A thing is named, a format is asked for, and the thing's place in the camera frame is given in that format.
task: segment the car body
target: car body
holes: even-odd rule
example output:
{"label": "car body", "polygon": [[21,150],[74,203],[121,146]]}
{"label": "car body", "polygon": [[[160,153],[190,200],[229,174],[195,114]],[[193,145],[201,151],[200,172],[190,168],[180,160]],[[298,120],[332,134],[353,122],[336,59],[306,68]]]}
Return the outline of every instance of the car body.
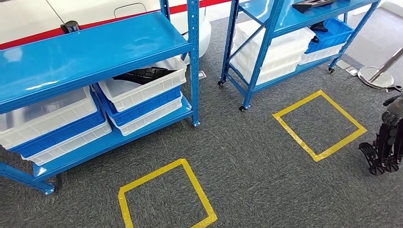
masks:
{"label": "car body", "polygon": [[[157,0],[0,0],[0,49],[63,34],[60,25],[75,20],[81,29],[160,9]],[[171,23],[187,39],[186,0],[169,0]],[[211,25],[199,13],[199,54],[210,43]]]}

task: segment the plastic crate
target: plastic crate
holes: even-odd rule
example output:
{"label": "plastic crate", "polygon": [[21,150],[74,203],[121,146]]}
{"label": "plastic crate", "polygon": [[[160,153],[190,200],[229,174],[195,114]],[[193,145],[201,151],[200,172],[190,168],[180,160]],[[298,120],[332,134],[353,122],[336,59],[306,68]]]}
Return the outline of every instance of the plastic crate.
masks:
{"label": "plastic crate", "polygon": [[315,51],[309,54],[303,54],[301,62],[299,65],[310,63],[313,61],[317,61],[332,55],[339,53],[340,49],[344,46],[345,43],[339,44],[333,47],[328,47],[319,51]]}
{"label": "plastic crate", "polygon": [[97,111],[89,87],[0,114],[0,144],[10,149]]}
{"label": "plastic crate", "polygon": [[[236,49],[238,49],[238,46],[234,44],[232,50],[236,50]],[[293,65],[295,65],[295,63],[299,63],[301,61],[304,52],[305,52],[305,50],[302,50],[302,51],[299,50],[298,52],[293,53],[289,56],[279,58],[275,61],[263,63],[263,66],[260,70],[260,74],[258,77],[257,85],[265,83],[265,82],[267,82],[267,80],[271,80],[273,77],[282,76],[282,75],[279,75],[281,72],[280,69],[282,69],[282,68],[287,69],[283,72],[289,73],[291,66],[293,66]],[[230,62],[235,68],[237,68],[241,72],[244,79],[247,82],[250,82],[256,62],[250,62],[250,58],[248,58],[246,55],[244,55],[244,53],[242,51],[238,52],[234,56],[234,58],[231,59]],[[271,75],[270,74],[271,72],[277,72],[277,73],[273,74],[272,76],[269,76],[269,75]]]}
{"label": "plastic crate", "polygon": [[88,131],[85,131],[72,138],[69,138],[68,140],[65,140],[50,148],[47,148],[46,150],[40,153],[37,153],[27,158],[21,156],[21,158],[24,160],[33,161],[36,165],[43,165],[46,162],[50,162],[53,159],[56,159],[81,146],[84,146],[87,143],[97,140],[102,136],[111,132],[112,132],[111,126],[109,125],[108,121],[105,121],[102,124],[89,129]]}
{"label": "plastic crate", "polygon": [[[243,62],[238,62],[236,58],[231,59],[230,62],[243,75],[244,79],[247,82],[250,82],[251,74],[252,74],[250,72],[250,68],[248,66],[245,66],[243,64]],[[287,66],[282,66],[280,68],[272,68],[272,69],[268,69],[266,71],[260,71],[256,85],[260,85],[262,83],[271,81],[278,77],[281,77],[286,74],[294,72],[295,69],[297,68],[299,62],[300,62],[300,59],[298,59],[297,61],[291,62]]]}
{"label": "plastic crate", "polygon": [[[152,110],[151,112],[140,116],[139,118],[132,120],[128,122],[127,124],[123,126],[117,126],[117,128],[120,130],[123,136],[127,136],[142,127],[147,126],[148,124],[161,119],[162,117],[168,115],[169,113],[179,109],[182,107],[182,94],[179,98],[176,98],[175,100],[164,104],[163,106]],[[116,123],[114,120],[111,118],[111,121],[113,124],[116,126]]]}
{"label": "plastic crate", "polygon": [[[260,24],[254,20],[245,21],[235,26],[234,45],[240,47],[258,28]],[[249,61],[248,65],[256,62],[260,46],[263,41],[265,28],[262,29],[245,47],[240,51]],[[315,33],[309,28],[302,28],[272,40],[263,65],[270,64],[282,58],[296,53],[305,52],[309,42]]]}
{"label": "plastic crate", "polygon": [[325,20],[324,26],[328,29],[328,32],[315,32],[319,38],[319,43],[310,42],[305,54],[344,44],[354,31],[354,29],[337,18]]}
{"label": "plastic crate", "polygon": [[102,93],[99,86],[94,84],[94,88],[105,107],[108,116],[113,119],[116,127],[123,126],[132,120],[135,120],[142,115],[145,115],[152,110],[155,110],[181,96],[181,86],[177,86],[171,90],[168,90],[156,97],[148,99],[141,104],[131,107],[123,112],[118,112],[112,102],[107,100],[106,96]]}
{"label": "plastic crate", "polygon": [[186,82],[186,65],[179,57],[173,57],[148,67],[153,66],[177,71],[145,85],[110,78],[98,82],[99,87],[101,87],[107,99],[115,105],[115,109],[118,112],[122,112]]}
{"label": "plastic crate", "polygon": [[27,158],[104,123],[106,119],[99,103],[95,104],[97,112],[13,147],[10,151]]}

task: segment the white plastic bin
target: white plastic bin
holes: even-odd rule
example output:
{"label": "white plastic bin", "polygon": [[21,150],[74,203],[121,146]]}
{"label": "white plastic bin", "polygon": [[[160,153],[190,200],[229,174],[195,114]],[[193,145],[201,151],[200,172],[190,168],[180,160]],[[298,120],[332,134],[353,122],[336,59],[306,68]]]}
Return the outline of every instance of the white plastic bin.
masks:
{"label": "white plastic bin", "polygon": [[344,44],[339,44],[333,47],[328,47],[319,51],[315,51],[309,54],[303,54],[301,62],[299,65],[310,63],[313,61],[317,61],[332,55],[339,53],[340,49],[344,46]]}
{"label": "white plastic bin", "polygon": [[24,158],[24,160],[33,161],[36,165],[43,165],[47,162],[50,162],[53,159],[56,159],[68,152],[71,152],[81,146],[84,146],[87,143],[90,143],[102,136],[110,133],[112,131],[111,126],[109,125],[108,121],[105,123],[100,124],[86,132],[78,134],[68,140],[65,140],[59,144],[56,144],[46,150],[32,155],[30,157]]}
{"label": "white plastic bin", "polygon": [[[238,49],[238,46],[234,44],[232,51]],[[292,67],[298,64],[301,61],[302,55],[304,54],[305,50],[298,51],[294,54],[291,54],[286,57],[279,58],[277,60],[267,62],[263,64],[260,74],[258,77],[257,85],[267,82],[266,80],[274,79],[275,77],[283,76],[284,74],[291,73],[291,69],[295,70],[295,67]],[[244,76],[244,79],[247,82],[250,82],[252,78],[253,69],[255,67],[256,62],[250,62],[250,58],[244,55],[242,51],[237,53],[233,59],[230,61],[235,68],[237,68],[241,74]]]}
{"label": "white plastic bin", "polygon": [[0,144],[10,149],[96,111],[86,86],[0,114]]}
{"label": "white plastic bin", "polygon": [[[242,61],[237,61],[236,58],[231,59],[230,61],[232,65],[243,75],[244,79],[247,82],[250,82],[250,79],[252,78],[252,71],[253,68],[250,69],[248,66],[245,66]],[[298,66],[298,63],[300,62],[300,59],[297,61],[291,62],[286,66],[282,67],[277,67],[277,68],[271,68],[267,70],[261,70],[258,81],[256,82],[256,85],[260,85],[262,83],[268,82],[270,80],[276,79],[278,77],[284,76],[286,74],[292,73],[295,71],[295,69]]]}
{"label": "white plastic bin", "polygon": [[113,124],[122,132],[123,136],[127,136],[137,130],[139,130],[142,127],[145,127],[146,125],[168,115],[169,113],[179,109],[182,107],[182,94],[181,97],[157,108],[154,109],[151,112],[148,112],[140,117],[138,117],[135,120],[132,120],[130,122],[128,122],[127,124],[123,125],[123,126],[117,126],[115,121],[111,118],[111,121],[113,122]]}
{"label": "white plastic bin", "polygon": [[[254,20],[245,21],[235,25],[234,45],[240,47],[258,28],[260,24]],[[255,63],[263,41],[265,28],[262,29],[242,50],[248,60],[248,65]],[[272,40],[263,65],[273,61],[305,52],[315,33],[309,28],[302,28]]]}
{"label": "white plastic bin", "polygon": [[122,112],[186,82],[186,65],[179,57],[173,57],[148,67],[153,66],[177,71],[145,85],[112,78],[99,82],[102,92],[115,105],[118,112]]}

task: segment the blue metal shelf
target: blue metal shelf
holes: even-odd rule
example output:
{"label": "blue metal shelf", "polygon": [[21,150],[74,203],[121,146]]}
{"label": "blue metal shelf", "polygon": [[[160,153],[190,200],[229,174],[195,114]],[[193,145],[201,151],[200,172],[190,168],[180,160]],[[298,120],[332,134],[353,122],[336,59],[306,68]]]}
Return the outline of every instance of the blue metal shelf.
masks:
{"label": "blue metal shelf", "polygon": [[41,166],[33,165],[34,181],[43,181],[53,177],[63,171],[66,171],[74,166],[84,163],[98,155],[113,150],[116,147],[134,141],[161,128],[169,126],[177,121],[183,120],[192,115],[191,105],[182,97],[182,107],[174,112],[164,116],[163,118],[139,129],[138,131],[122,136],[122,133],[113,124],[111,124],[112,132],[99,138],[87,145],[84,145],[72,152],[69,152],[61,157],[58,157]]}
{"label": "blue metal shelf", "polygon": [[0,114],[45,100],[173,56],[189,54],[190,103],[128,136],[113,124],[112,132],[42,166],[33,175],[0,162],[0,176],[51,194],[46,179],[125,143],[192,117],[199,123],[199,2],[187,0],[189,38],[170,22],[167,0],[161,11],[74,31],[0,52]]}
{"label": "blue metal shelf", "polygon": [[[244,96],[243,106],[240,107],[241,111],[250,107],[250,100],[253,94],[287,78],[295,76],[305,70],[323,64],[331,59],[333,59],[333,61],[329,65],[329,73],[332,73],[334,71],[336,62],[343,55],[345,50],[348,48],[348,46],[351,44],[358,32],[368,20],[368,18],[371,16],[373,11],[376,9],[380,0],[337,0],[334,3],[325,6],[309,9],[305,13],[300,13],[292,7],[293,3],[300,1],[301,0],[249,0],[247,2],[239,3],[239,0],[232,0],[227,31],[227,41],[225,44],[221,77],[218,85],[223,85],[227,80],[230,80],[235,85],[235,87]],[[357,27],[354,29],[353,33],[350,35],[347,42],[341,48],[338,54],[305,65],[297,66],[296,70],[290,74],[281,76],[279,78],[256,86],[256,82],[260,74],[260,69],[262,68],[263,61],[266,58],[267,50],[269,49],[273,38],[304,27],[308,27],[315,23],[341,14],[344,14],[344,21],[346,22],[347,12],[368,4],[371,4],[370,9],[364,15]],[[240,11],[245,12],[253,20],[257,21],[260,24],[260,27],[242,45],[240,45],[237,50],[231,53],[235,24],[238,13]],[[233,65],[231,65],[230,60],[263,29],[265,29],[265,31],[259,54],[257,56],[256,64],[253,69],[250,81],[246,82],[241,73]],[[239,83],[234,80],[234,78],[229,74],[228,70],[230,68],[234,70],[235,74],[246,85],[246,89],[239,85]]]}
{"label": "blue metal shelf", "polygon": [[189,52],[191,46],[158,11],[3,50],[0,114]]}
{"label": "blue metal shelf", "polygon": [[[359,7],[377,2],[378,0],[337,0],[335,3],[309,9],[300,13],[292,8],[292,4],[301,0],[284,0],[280,16],[276,23],[273,37],[301,29],[323,21],[330,17],[336,17]],[[248,16],[263,24],[269,19],[273,8],[273,0],[250,0],[239,4],[240,10]]]}

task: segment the yellow tape square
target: yellow tape square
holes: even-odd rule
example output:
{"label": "yellow tape square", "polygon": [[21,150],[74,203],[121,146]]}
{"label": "yellow tape square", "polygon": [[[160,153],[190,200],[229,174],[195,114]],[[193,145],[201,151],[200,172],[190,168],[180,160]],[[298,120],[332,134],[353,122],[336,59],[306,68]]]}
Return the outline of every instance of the yellow tape square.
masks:
{"label": "yellow tape square", "polygon": [[[346,138],[342,139],[335,145],[331,146],[329,149],[323,151],[320,154],[315,154],[313,150],[307,146],[307,144],[301,140],[301,138],[298,137],[297,134],[284,122],[284,120],[281,118],[283,115],[297,109],[298,107],[306,104],[307,102],[317,98],[318,96],[324,97],[333,107],[335,107],[341,114],[343,114],[350,122],[352,122],[358,130],[353,132],[351,135],[347,136]],[[346,111],[344,111],[336,102],[334,102],[329,96],[327,96],[322,90],[317,91],[314,94],[311,94],[310,96],[296,102],[295,104],[279,111],[278,113],[273,114],[273,117],[280,123],[281,126],[286,129],[286,131],[294,138],[295,141],[306,151],[308,152],[309,155],[311,155],[312,159],[316,162],[330,156],[343,146],[349,144],[351,141],[356,139],[358,136],[364,134],[366,132],[366,129],[360,125],[355,119],[353,119]]]}
{"label": "yellow tape square", "polygon": [[195,225],[192,226],[192,228],[205,228],[217,220],[217,216],[215,215],[214,210],[213,210],[209,200],[207,199],[206,195],[204,194],[202,187],[200,186],[199,182],[197,181],[196,176],[194,175],[192,169],[190,168],[189,163],[187,162],[186,159],[181,158],[181,159],[178,159],[162,168],[159,168],[129,184],[126,184],[125,186],[120,188],[117,197],[119,199],[119,204],[120,204],[120,209],[122,211],[123,221],[125,222],[125,226],[127,228],[133,228],[133,223],[132,223],[132,219],[130,218],[129,208],[127,206],[127,201],[126,201],[126,197],[125,197],[125,192],[127,192],[131,189],[134,189],[135,187],[137,187],[153,178],[156,178],[159,175],[161,175],[175,167],[178,167],[180,165],[182,165],[183,168],[185,169],[185,172],[188,175],[188,177],[189,177],[194,189],[196,190],[196,193],[199,196],[199,199],[208,215],[207,218],[196,223]]}

